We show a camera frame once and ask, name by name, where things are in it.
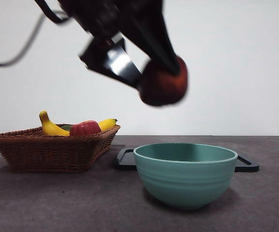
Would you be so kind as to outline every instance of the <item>green vegetable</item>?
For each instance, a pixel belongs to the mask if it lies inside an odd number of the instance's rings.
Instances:
[[[65,131],[70,131],[71,126],[72,126],[71,124],[68,124],[68,125],[61,126],[61,128],[64,129]]]

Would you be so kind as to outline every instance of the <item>yellow banana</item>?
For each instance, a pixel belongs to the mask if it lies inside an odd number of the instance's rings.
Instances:
[[[115,126],[116,122],[117,122],[117,119],[109,118],[109,119],[105,119],[103,121],[98,122],[98,125],[102,131],[103,130],[106,131],[106,130],[112,128],[113,126]]]
[[[59,126],[57,126],[56,124],[52,123],[51,120],[49,120],[46,111],[41,111],[39,117],[42,123],[42,130],[44,135],[63,135],[63,136],[70,135],[69,131],[64,130]]]

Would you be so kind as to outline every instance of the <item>bowl rim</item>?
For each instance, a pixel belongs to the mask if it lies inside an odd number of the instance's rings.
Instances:
[[[147,157],[147,156],[143,156],[140,155],[137,150],[142,148],[142,147],[146,147],[146,146],[150,146],[150,145],[159,145],[159,144],[189,144],[189,145],[199,145],[199,146],[210,146],[210,147],[216,147],[219,149],[223,149],[223,150],[227,150],[230,151],[231,153],[234,154],[233,157],[228,158],[228,159],[221,159],[221,160],[214,160],[214,161],[178,161],[178,160],[167,160],[167,159],[156,159],[156,158],[151,158],[151,157]],[[233,151],[231,149],[225,148],[225,147],[221,147],[221,146],[215,146],[215,145],[208,145],[208,144],[193,144],[193,143],[154,143],[154,144],[145,144],[145,145],[141,145],[138,146],[136,148],[134,148],[133,153],[141,158],[145,158],[148,160],[155,160],[155,161],[162,161],[162,162],[168,162],[168,163],[185,163],[185,164],[208,164],[208,163],[223,163],[223,162],[229,162],[232,160],[236,160],[238,158],[238,153],[236,151]]]

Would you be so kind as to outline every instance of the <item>black tray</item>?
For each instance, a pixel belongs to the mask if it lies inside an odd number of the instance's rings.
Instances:
[[[117,169],[136,170],[133,149],[122,149],[118,153],[114,165]],[[257,162],[242,155],[238,156],[235,172],[257,172],[259,170],[260,165]]]

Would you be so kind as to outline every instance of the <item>white backdrop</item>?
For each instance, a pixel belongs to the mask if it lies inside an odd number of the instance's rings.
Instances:
[[[48,4],[58,9],[56,0]],[[41,10],[0,0],[0,61],[13,57]],[[279,0],[165,0],[164,18],[189,69],[180,103],[155,108],[120,82],[88,71],[78,55],[91,35],[46,20],[25,58],[0,68],[0,132],[117,118],[120,135],[279,135]],[[147,62],[131,42],[139,69]]]

